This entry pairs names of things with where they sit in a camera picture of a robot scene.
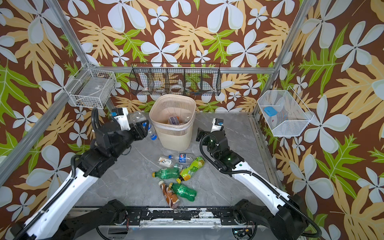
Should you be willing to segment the dark green label water bottle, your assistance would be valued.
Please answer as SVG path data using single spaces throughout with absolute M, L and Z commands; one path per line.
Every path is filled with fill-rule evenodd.
M 190 114 L 190 113 L 183 114 L 183 116 L 182 116 L 182 123 L 183 124 L 189 123 L 192 120 L 192 117 L 193 117 L 193 114 Z

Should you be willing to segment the clear bottle blue cap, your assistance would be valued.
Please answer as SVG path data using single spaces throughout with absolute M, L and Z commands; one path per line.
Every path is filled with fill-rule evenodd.
M 169 125 L 179 125 L 179 124 L 180 124 L 180 121 L 178 116 L 172 115 L 169 117 Z

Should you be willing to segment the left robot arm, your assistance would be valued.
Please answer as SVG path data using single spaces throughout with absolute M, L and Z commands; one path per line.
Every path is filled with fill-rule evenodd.
M 133 142 L 143 140 L 149 131 L 149 120 L 140 117 L 129 121 L 127 108 L 115 108 L 111 121 L 101 124 L 98 108 L 91 114 L 95 139 L 89 150 L 71 157 L 71 172 L 43 207 L 23 224 L 15 224 L 11 233 L 16 240 L 48 240 L 79 198 L 115 164 Z

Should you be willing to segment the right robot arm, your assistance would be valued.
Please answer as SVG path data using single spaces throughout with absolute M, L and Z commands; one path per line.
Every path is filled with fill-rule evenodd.
M 297 194 L 290 196 L 254 171 L 244 158 L 230 149 L 224 130 L 198 129 L 196 141 L 206 161 L 220 173 L 245 185 L 263 202 L 258 206 L 245 199 L 239 201 L 233 206 L 237 220 L 267 227 L 278 240 L 321 237 L 321 228 L 305 213 L 303 199 Z

